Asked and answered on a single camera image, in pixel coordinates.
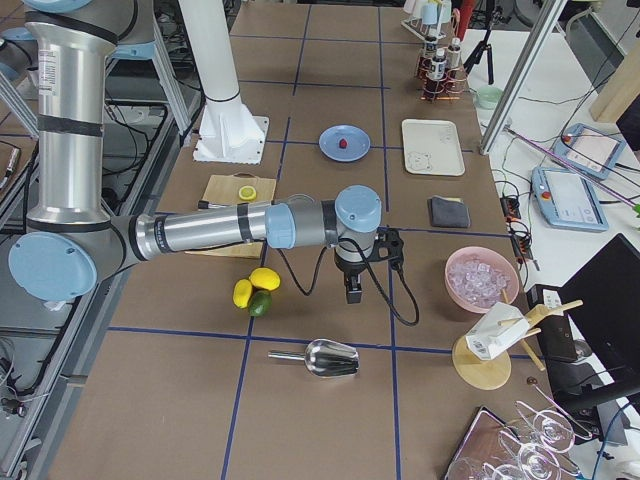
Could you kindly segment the black handled knife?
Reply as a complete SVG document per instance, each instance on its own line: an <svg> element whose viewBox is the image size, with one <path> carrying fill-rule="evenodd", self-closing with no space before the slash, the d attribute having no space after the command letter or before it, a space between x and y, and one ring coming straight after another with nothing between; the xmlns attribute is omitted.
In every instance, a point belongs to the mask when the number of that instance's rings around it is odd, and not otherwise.
<svg viewBox="0 0 640 480"><path fill-rule="evenodd" d="M227 207L227 204L213 203L207 200L199 200L197 204L197 208L199 210L207 210L207 209L217 209Z"/></svg>

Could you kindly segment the metal scoop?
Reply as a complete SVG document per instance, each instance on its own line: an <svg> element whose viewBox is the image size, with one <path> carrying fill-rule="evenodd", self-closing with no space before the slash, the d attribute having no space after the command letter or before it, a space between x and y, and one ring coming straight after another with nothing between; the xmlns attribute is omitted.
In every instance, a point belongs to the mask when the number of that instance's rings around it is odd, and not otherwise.
<svg viewBox="0 0 640 480"><path fill-rule="evenodd" d="M313 340L303 353L269 351L268 357L301 361L310 373L323 378L355 375L360 365L356 348L329 339Z"/></svg>

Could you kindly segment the copper bottle rack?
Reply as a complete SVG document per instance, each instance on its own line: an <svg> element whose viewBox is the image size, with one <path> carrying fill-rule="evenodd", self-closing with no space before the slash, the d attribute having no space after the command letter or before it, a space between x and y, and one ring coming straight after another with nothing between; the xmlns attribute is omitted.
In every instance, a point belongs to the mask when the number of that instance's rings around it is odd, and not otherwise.
<svg viewBox="0 0 640 480"><path fill-rule="evenodd" d="M427 36L419 51L415 77L421 81L423 101L460 100L467 86L461 40L454 35L444 46L435 36Z"/></svg>

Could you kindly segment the blue teach pendant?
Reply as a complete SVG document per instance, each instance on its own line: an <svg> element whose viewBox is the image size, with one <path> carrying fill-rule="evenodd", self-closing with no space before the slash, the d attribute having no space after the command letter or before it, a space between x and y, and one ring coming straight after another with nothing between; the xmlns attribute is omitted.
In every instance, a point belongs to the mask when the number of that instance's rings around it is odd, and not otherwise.
<svg viewBox="0 0 640 480"><path fill-rule="evenodd" d="M591 184L561 168L536 167L534 197L546 222L559 229L605 232L609 223Z"/></svg>
<svg viewBox="0 0 640 480"><path fill-rule="evenodd" d="M626 141L583 123L569 127L553 144L552 152L590 176L604 180L613 171Z"/></svg>

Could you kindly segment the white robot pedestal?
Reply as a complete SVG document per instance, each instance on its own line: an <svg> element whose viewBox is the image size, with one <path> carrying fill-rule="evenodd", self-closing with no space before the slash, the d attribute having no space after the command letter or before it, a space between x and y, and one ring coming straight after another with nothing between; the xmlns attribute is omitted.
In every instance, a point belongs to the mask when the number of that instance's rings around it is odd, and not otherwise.
<svg viewBox="0 0 640 480"><path fill-rule="evenodd" d="M242 101L223 3L179 5L205 97L194 159L260 163L269 119L252 115Z"/></svg>

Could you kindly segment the yellow lemon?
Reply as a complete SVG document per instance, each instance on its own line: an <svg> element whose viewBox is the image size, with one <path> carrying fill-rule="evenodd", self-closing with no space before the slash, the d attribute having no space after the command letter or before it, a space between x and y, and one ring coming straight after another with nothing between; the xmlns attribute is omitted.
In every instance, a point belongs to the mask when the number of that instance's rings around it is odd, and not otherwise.
<svg viewBox="0 0 640 480"><path fill-rule="evenodd" d="M253 295L253 284L248 279L240 279L234 285L232 301L240 309L248 306Z"/></svg>
<svg viewBox="0 0 640 480"><path fill-rule="evenodd" d="M281 285L280 275L267 267L259 267L254 269L249 275L251 284L262 290L274 291Z"/></svg>

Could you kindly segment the white carton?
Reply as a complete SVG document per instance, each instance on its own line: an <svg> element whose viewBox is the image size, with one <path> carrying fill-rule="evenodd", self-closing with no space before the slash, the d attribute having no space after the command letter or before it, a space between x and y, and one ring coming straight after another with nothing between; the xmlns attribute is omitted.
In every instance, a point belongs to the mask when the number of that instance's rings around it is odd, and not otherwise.
<svg viewBox="0 0 640 480"><path fill-rule="evenodd" d="M495 359L529 330L528 320L512 305L497 302L465 335L469 350L480 360Z"/></svg>

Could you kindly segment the blue teach pendant near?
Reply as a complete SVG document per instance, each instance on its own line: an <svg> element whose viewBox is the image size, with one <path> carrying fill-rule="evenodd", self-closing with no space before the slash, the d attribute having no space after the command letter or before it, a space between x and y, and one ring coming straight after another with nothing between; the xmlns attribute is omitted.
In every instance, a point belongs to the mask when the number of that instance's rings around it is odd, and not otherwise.
<svg viewBox="0 0 640 480"><path fill-rule="evenodd" d="M605 232L609 223L591 184L561 168L536 167L534 197L546 222L559 229Z"/></svg>

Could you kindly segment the black monitor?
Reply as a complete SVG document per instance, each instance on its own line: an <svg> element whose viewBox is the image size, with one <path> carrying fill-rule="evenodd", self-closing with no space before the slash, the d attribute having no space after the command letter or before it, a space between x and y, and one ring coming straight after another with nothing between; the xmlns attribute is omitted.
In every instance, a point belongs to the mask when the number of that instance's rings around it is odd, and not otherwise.
<svg viewBox="0 0 640 480"><path fill-rule="evenodd" d="M589 387L576 365L553 361L549 380L556 401L578 413L628 397L639 399L639 251L614 236L559 289L563 301L581 300L568 312L613 382Z"/></svg>

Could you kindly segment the cream bear tray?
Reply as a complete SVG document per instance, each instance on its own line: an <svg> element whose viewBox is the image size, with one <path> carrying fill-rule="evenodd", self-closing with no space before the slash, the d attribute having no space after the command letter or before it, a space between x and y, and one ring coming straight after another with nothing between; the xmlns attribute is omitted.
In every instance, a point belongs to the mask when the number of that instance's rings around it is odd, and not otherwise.
<svg viewBox="0 0 640 480"><path fill-rule="evenodd" d="M455 177L465 173L457 128L453 122L405 119L401 130L407 172Z"/></svg>

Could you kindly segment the yellow lemon left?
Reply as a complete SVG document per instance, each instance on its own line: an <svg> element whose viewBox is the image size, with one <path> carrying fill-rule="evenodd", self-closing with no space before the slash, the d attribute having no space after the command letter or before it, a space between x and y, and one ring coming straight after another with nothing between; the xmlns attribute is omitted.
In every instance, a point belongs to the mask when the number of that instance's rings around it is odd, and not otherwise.
<svg viewBox="0 0 640 480"><path fill-rule="evenodd" d="M253 295L253 284L248 279L240 279L234 285L232 301L240 309L248 306Z"/></svg>

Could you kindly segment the pink bowl of ice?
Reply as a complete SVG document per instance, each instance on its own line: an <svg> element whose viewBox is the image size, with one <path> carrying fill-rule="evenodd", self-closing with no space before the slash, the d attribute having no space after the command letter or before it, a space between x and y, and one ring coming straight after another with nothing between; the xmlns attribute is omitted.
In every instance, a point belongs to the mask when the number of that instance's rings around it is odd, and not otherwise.
<svg viewBox="0 0 640 480"><path fill-rule="evenodd" d="M512 303L519 275L502 255L485 247L464 247L446 261L445 287L451 299L473 313L486 313L497 302Z"/></svg>

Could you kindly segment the blue plate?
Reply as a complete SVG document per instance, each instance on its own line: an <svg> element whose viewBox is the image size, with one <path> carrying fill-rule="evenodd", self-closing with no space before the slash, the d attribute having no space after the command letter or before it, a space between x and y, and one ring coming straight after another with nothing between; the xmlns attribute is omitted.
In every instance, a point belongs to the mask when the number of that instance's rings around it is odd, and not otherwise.
<svg viewBox="0 0 640 480"><path fill-rule="evenodd" d="M339 141L346 139L348 147L341 149ZM348 163L363 158L370 149L371 140L366 132L353 125L335 125L326 129L319 137L318 145L329 159Z"/></svg>

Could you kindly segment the blue teach pendant far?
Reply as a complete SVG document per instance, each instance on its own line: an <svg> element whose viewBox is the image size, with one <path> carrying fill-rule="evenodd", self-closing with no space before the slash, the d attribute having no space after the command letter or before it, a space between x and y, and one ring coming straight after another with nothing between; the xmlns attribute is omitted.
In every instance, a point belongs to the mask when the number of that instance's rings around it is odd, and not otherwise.
<svg viewBox="0 0 640 480"><path fill-rule="evenodd" d="M626 141L583 123L569 127L553 144L552 152L590 176L604 180L613 171Z"/></svg>

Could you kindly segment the black tripod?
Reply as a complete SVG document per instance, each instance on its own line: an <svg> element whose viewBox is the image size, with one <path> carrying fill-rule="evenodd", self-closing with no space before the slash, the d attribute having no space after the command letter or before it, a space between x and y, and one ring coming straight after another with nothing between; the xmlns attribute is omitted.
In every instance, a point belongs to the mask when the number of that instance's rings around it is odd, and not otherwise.
<svg viewBox="0 0 640 480"><path fill-rule="evenodd" d="M492 32L493 25L495 23L495 13L496 13L496 5L494 0L486 1L485 8L485 35L483 39L476 45L473 49L467 60L463 64L463 68L465 73L469 75L474 68L475 65L478 65L483 57L483 54L487 55L487 73L488 73L488 84L494 84L494 68L493 68L493 54L492 54L492 46L489 43L489 38Z"/></svg>

